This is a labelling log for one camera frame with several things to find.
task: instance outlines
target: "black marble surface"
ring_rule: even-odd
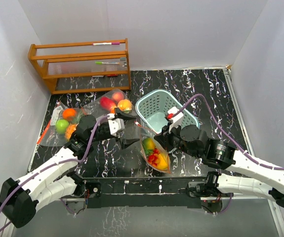
[[[171,92],[181,104],[195,93],[203,94],[219,124],[246,149],[223,70],[132,71],[131,78],[132,90],[126,91],[126,94],[133,104],[142,96],[158,88]],[[71,85],[76,88],[77,80],[68,84],[69,87]],[[103,94],[104,92],[52,95],[42,131],[59,101],[70,108],[81,108]],[[209,137],[228,141],[214,124],[205,104],[200,99],[195,100],[187,109],[199,119],[200,128],[204,129]],[[93,147],[95,151],[88,157],[88,161],[77,167],[78,173],[83,178],[202,177],[211,170],[201,164],[199,159],[182,152],[175,152],[170,156],[171,173],[164,174],[149,167],[135,148],[120,150],[114,139],[97,142],[93,144]],[[39,167],[59,149],[60,147],[38,146],[30,170]]]

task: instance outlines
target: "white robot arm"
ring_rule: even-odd
[[[168,124],[155,136],[155,140],[162,147],[167,151],[177,148],[193,157],[201,158],[203,164],[209,167],[248,176],[237,177],[216,171],[209,172],[204,184],[189,182],[188,189],[193,196],[241,193],[267,198],[284,207],[284,168],[253,157],[247,154],[247,151],[241,151],[243,149],[238,144],[236,146],[210,139],[205,131],[195,125],[181,129],[181,111],[182,109],[178,110],[176,107],[168,111]]]

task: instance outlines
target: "white bracket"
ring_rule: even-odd
[[[179,110],[177,109],[177,107],[172,107],[170,110],[168,110],[168,114],[175,114],[177,113]],[[171,132],[173,127],[178,127],[179,125],[181,125],[182,123],[182,119],[183,119],[183,113],[180,112],[177,116],[172,117],[169,119],[170,122],[172,122],[172,124],[169,126],[169,133]]]
[[[118,132],[121,132],[125,129],[124,121],[121,118],[114,119],[114,114],[108,114],[108,123],[110,128],[110,133],[112,136],[117,136]]]

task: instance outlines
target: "gray floor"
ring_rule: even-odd
[[[185,207],[111,207],[87,209],[76,218],[61,202],[41,209],[12,237],[278,237],[268,201],[233,200],[229,210],[213,217]]]

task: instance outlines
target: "red cap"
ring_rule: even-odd
[[[173,114],[169,114],[169,115],[167,116],[167,119],[171,119],[172,116],[173,116]]]

